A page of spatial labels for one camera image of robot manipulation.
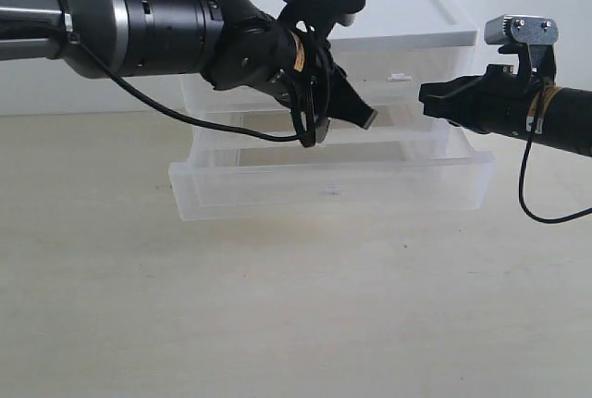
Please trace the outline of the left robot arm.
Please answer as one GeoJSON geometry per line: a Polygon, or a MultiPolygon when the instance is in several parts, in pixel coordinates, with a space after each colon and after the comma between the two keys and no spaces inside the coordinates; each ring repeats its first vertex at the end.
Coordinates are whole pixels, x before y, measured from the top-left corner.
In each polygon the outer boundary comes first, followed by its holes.
{"type": "Polygon", "coordinates": [[[376,111],[350,85],[328,39],[366,0],[1,0],[3,60],[65,61],[87,79],[198,74],[248,88],[323,127],[368,128],[376,111]]]}

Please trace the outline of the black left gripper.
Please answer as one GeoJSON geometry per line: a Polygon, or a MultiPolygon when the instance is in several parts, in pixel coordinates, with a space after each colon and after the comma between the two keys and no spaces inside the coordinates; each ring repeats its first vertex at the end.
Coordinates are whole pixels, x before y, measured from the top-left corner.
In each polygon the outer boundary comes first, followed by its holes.
{"type": "Polygon", "coordinates": [[[307,133],[309,146],[322,143],[330,119],[368,130],[377,111],[368,105],[347,80],[347,73],[334,60],[329,41],[295,41],[293,54],[282,67],[286,79],[302,99],[301,110],[318,117],[307,133]]]}

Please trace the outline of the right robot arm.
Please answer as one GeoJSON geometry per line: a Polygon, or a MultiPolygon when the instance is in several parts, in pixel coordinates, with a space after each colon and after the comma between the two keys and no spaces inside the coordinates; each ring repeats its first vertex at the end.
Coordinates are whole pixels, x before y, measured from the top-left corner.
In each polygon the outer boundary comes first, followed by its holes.
{"type": "Polygon", "coordinates": [[[498,134],[591,156],[591,92],[549,73],[490,64],[483,75],[420,85],[423,113],[478,134],[498,134]]]}

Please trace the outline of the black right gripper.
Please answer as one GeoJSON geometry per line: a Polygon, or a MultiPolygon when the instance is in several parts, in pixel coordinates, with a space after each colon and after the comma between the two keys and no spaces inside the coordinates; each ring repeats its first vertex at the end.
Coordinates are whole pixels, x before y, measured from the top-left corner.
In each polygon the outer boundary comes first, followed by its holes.
{"type": "Polygon", "coordinates": [[[526,135],[532,101],[542,88],[510,65],[491,64],[483,75],[461,76],[420,85],[423,113],[478,134],[526,135]]]}

